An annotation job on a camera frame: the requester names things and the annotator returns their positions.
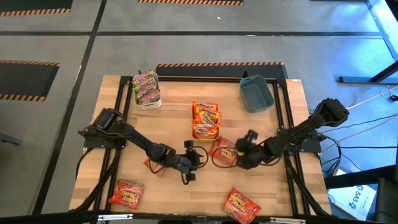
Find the gray floor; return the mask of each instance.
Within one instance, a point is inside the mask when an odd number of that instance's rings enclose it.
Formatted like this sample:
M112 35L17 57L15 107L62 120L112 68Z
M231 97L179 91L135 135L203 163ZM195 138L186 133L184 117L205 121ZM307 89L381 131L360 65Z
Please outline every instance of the gray floor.
M100 2L75 0L71 13L61 16L0 18L0 31L91 30ZM384 1L374 0L374 5L376 11L384 13L381 20L388 23L386 30L393 37L397 22L391 22L385 13ZM364 3L247 0L243 7L223 7L108 0L99 30L375 32L377 27ZM3 118L0 130L24 140L21 147L0 144L0 201L3 202L0 217L25 215L32 208L87 41L88 37L0 37L0 59L61 63L45 102L0 100L0 118ZM339 98L349 106L385 90L382 85L342 85L336 79L342 75L373 76L394 59L380 37L97 37L44 212L68 209L75 166L83 145L77 130L91 121L103 75L134 75L138 69L154 69L158 63L246 61L285 62L289 78L303 80L308 107L314 109L326 97ZM397 103L379 97L352 109L345 125L394 114L397 109ZM341 139L372 125L343 129L330 136ZM398 119L392 120L341 145L396 145L398 135L394 127L397 125ZM322 142L323 148L330 144ZM345 149L343 152L362 169L391 165L395 158L392 149ZM335 156L333 148L325 152L322 159ZM346 159L341 166L357 171Z

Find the black mat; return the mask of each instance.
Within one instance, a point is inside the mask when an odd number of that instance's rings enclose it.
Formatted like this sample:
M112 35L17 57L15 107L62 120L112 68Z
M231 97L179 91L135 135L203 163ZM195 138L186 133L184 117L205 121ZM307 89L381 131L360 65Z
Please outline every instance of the black mat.
M159 64L156 73L174 77L222 77L241 78L244 72L249 76L286 79L283 62L226 62L226 63L174 63Z
M0 60L0 100L44 101L58 69L57 62Z
M68 13L73 0L0 0L1 16Z
M212 4L222 6L243 6L243 0L138 0L142 3L169 3L169 4Z

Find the wooden table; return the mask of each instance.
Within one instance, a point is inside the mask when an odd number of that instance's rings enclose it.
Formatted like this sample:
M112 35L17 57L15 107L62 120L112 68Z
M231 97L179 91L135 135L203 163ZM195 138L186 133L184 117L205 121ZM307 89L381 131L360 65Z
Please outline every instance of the wooden table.
M113 108L119 80L120 76L103 78L93 119L103 108ZM155 110L142 111L132 103L127 121L150 140L169 145L177 153L184 153L184 140L192 138L190 108L193 100L219 103L222 112L220 132L232 142L243 137L249 129L259 133L258 142L276 135L279 124L275 105L261 113L248 113L241 99L238 83L160 82L159 85L162 106ZM299 124L308 117L302 83L300 80L287 80L287 87L294 123ZM287 124L282 90L279 90L279 95ZM82 128L86 124L87 122L82 122ZM195 145L209 150L211 147L210 142L195 141ZM103 156L104 149L94 149L84 158L70 208L79 206L97 184ZM251 170L238 167L220 169L209 161L204 168L195 172L197 180L188 185L182 184L180 173L173 169L168 169L162 177L151 174L142 164L146 159L144 151L132 143L128 143L123 149L118 179L142 183L145 190L138 210L112 205L112 212L225 215L223 205L228 192L235 187L261 206L259 215L292 215L283 159L272 167L259 166ZM313 154L301 153L301 161L306 186L323 209L330 212L319 159ZM106 185L100 208L104 208L107 189ZM298 209L303 212L300 191L297 186L295 189Z

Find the blue plastic bin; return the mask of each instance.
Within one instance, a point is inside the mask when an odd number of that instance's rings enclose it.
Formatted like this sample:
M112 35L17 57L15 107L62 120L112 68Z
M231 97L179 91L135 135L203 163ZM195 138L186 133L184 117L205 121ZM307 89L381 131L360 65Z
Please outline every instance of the blue plastic bin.
M274 104L274 99L264 77L254 75L242 78L239 86L242 99L249 112L256 113L264 111Z

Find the white basket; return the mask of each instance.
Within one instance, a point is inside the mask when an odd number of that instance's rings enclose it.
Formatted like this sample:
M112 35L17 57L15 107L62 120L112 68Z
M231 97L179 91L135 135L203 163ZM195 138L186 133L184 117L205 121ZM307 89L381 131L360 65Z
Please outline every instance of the white basket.
M154 76L156 78L156 84L157 87L159 88L159 79L157 78L157 74L154 72ZM136 78L138 77L138 75L134 75L132 80L134 81ZM160 106L162 106L162 93L160 93L160 98L158 101L153 102L153 103L147 103L144 105L138 105L136 103L136 92L133 90L133 97L134 97L134 104L140 109L140 110L150 110L150 109L155 109L155 108L159 108Z

